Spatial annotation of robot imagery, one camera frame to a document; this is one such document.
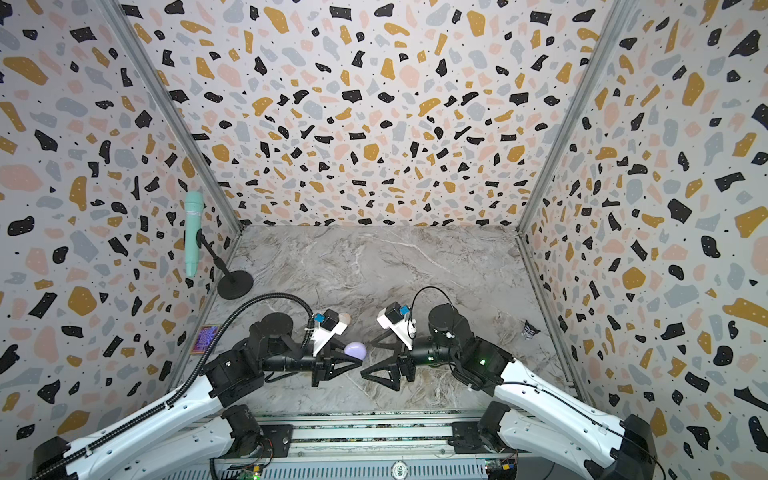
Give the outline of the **purple earbud charging case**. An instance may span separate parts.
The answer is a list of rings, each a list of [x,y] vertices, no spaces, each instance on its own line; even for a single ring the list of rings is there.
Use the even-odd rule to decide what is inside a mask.
[[[344,354],[358,360],[364,360],[367,356],[367,348],[361,342],[350,342],[344,347]]]

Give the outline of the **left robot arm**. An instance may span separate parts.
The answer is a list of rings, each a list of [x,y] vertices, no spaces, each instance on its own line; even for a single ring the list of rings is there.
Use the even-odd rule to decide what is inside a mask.
[[[350,316],[331,309],[309,319],[309,344],[292,339],[293,322],[270,313],[250,326],[249,336],[156,402],[101,432],[67,442],[55,437],[34,451],[35,479],[105,479],[150,447],[208,414],[263,387],[268,372],[310,372],[311,385],[359,367],[338,339]]]

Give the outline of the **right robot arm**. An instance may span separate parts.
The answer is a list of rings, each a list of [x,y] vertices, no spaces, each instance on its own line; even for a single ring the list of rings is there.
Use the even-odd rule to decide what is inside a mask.
[[[394,302],[377,316],[384,334],[374,346],[391,356],[361,373],[393,391],[419,366],[446,365],[473,391],[491,396],[475,438],[494,452],[525,450],[584,479],[651,479],[659,471],[648,422],[602,412],[533,373],[521,360],[475,335],[449,303],[428,315],[418,337],[412,311]]]

